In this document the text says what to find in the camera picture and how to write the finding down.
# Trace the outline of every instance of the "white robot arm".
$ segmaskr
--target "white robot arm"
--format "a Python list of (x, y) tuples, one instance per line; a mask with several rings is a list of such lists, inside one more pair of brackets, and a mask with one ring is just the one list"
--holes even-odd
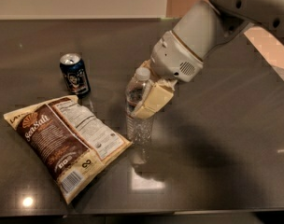
[(199, 1), (155, 45), (151, 67), (166, 79), (189, 82), (215, 48), (259, 25), (284, 45), (284, 0)]

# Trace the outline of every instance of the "soda can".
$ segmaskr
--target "soda can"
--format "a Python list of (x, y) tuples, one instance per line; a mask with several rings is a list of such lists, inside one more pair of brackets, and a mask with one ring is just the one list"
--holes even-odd
[(68, 53), (60, 58), (60, 69), (67, 89), (78, 98), (87, 95), (91, 88), (87, 78), (85, 63), (77, 53)]

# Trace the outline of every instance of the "dark countertop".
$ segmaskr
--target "dark countertop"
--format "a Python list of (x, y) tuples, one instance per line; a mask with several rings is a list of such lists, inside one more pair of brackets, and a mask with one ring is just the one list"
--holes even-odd
[(3, 120), (67, 95), (59, 59), (81, 52), (96, 116), (126, 135), (126, 83), (176, 22), (0, 21), (0, 217), (284, 209), (284, 82), (243, 35), (177, 85), (150, 147), (127, 149), (69, 206)]

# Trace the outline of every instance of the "snack bag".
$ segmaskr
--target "snack bag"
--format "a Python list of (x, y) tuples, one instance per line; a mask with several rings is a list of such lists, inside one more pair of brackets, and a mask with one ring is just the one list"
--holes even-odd
[(76, 95), (6, 113), (4, 119), (48, 167), (67, 204), (131, 145), (79, 105)]

